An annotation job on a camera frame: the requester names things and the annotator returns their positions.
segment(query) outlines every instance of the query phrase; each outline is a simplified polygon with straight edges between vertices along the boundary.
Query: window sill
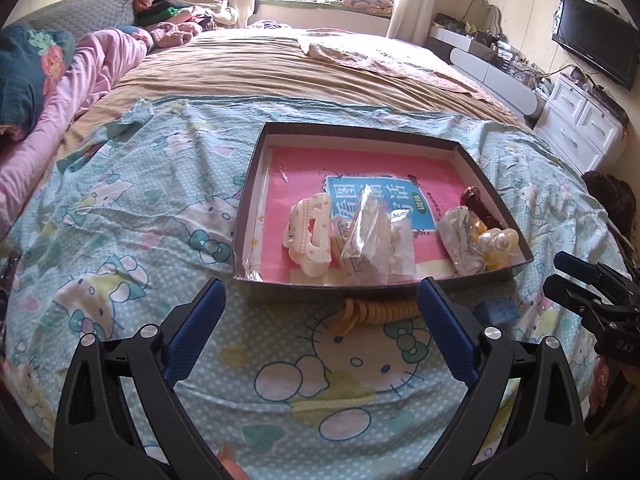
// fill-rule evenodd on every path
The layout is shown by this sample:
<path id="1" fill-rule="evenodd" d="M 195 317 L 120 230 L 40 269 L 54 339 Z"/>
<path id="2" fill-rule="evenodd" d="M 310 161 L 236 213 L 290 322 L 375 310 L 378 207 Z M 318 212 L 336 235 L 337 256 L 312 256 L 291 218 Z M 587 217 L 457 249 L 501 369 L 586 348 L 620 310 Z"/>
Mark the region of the window sill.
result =
<path id="1" fill-rule="evenodd" d="M 356 7 L 345 7 L 340 2 L 334 4 L 324 2 L 308 2 L 305 0 L 260 0 L 260 5 L 276 6 L 276 7 L 289 7 L 289 9 L 333 9 L 333 10 L 345 10 L 347 12 L 357 12 L 358 14 L 366 14 L 367 16 L 375 16 L 376 18 L 382 18 L 383 20 L 390 20 L 391 16 L 384 14 L 376 14 L 375 12 L 368 12 L 366 10 L 357 9 Z"/>

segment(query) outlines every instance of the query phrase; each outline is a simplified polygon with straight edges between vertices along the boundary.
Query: box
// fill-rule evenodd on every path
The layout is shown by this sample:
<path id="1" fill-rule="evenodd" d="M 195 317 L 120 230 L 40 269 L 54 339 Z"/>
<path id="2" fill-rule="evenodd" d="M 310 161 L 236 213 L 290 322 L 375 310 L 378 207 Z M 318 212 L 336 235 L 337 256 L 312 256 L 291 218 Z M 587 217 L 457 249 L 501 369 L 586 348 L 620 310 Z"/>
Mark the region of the box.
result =
<path id="1" fill-rule="evenodd" d="M 332 196 L 334 213 L 348 210 L 353 200 L 344 197 L 359 191 L 354 189 L 359 179 L 372 176 L 385 188 L 391 209 L 414 210 L 414 279 L 348 286 L 340 283 L 340 269 L 333 267 L 320 278 L 306 277 L 282 247 L 291 206 L 329 186 L 327 192 L 338 189 L 339 193 Z M 435 226 L 447 210 L 460 205 L 460 195 L 468 186 L 478 187 L 489 212 L 518 232 L 519 247 L 510 267 L 455 275 Z M 414 294 L 417 283 L 426 276 L 434 276 L 445 290 L 473 287 L 508 280 L 533 261 L 531 249 L 497 191 L 459 143 L 332 124 L 264 125 L 245 178 L 233 249 L 236 279 L 250 284 L 265 299 L 273 295 L 281 300 L 287 294 L 298 300 L 318 298 L 315 294 L 320 291 L 353 298 L 398 298 Z"/>

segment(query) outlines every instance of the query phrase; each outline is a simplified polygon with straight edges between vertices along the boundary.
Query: brown bed sheet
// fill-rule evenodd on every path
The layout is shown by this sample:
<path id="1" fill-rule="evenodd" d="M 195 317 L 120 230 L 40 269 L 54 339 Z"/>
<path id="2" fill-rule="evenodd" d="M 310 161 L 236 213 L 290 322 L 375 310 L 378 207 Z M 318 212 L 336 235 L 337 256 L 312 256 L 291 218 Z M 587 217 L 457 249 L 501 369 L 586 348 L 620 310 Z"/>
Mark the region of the brown bed sheet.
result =
<path id="1" fill-rule="evenodd" d="M 56 160 L 137 99 L 167 94 L 284 96 L 405 111 L 451 111 L 526 128 L 512 114 L 468 94 L 311 59 L 296 36 L 291 29 L 216 31 L 147 56 L 69 128 Z"/>

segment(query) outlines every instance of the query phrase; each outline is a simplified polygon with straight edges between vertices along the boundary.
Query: television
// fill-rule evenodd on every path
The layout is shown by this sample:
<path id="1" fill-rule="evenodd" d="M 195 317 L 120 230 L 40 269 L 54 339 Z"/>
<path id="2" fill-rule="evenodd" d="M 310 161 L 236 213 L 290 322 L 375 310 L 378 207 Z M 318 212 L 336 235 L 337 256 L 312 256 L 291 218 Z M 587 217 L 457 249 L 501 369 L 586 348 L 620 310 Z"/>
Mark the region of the television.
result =
<path id="1" fill-rule="evenodd" d="M 611 80 L 633 88 L 640 33 L 630 23 L 585 0 L 560 0 L 552 38 Z"/>

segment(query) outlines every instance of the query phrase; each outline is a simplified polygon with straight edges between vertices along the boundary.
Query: blue gripper pad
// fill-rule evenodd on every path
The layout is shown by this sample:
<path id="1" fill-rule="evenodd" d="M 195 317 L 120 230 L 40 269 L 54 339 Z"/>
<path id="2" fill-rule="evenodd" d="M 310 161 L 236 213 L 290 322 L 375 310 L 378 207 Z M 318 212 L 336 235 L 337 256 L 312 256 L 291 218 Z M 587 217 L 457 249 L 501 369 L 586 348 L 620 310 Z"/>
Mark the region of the blue gripper pad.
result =
<path id="1" fill-rule="evenodd" d="M 168 346 L 168 364 L 162 376 L 172 388 L 189 377 L 200 353 L 225 310 L 226 293 L 222 282 L 214 282 L 193 307 Z"/>
<path id="2" fill-rule="evenodd" d="M 479 377 L 476 369 L 476 346 L 439 291 L 428 280 L 420 282 L 417 300 L 418 310 L 436 340 L 451 374 L 471 388 Z"/>
<path id="3" fill-rule="evenodd" d="M 564 251 L 556 254 L 554 267 L 588 285 L 595 285 L 600 280 L 600 272 L 594 265 Z"/>

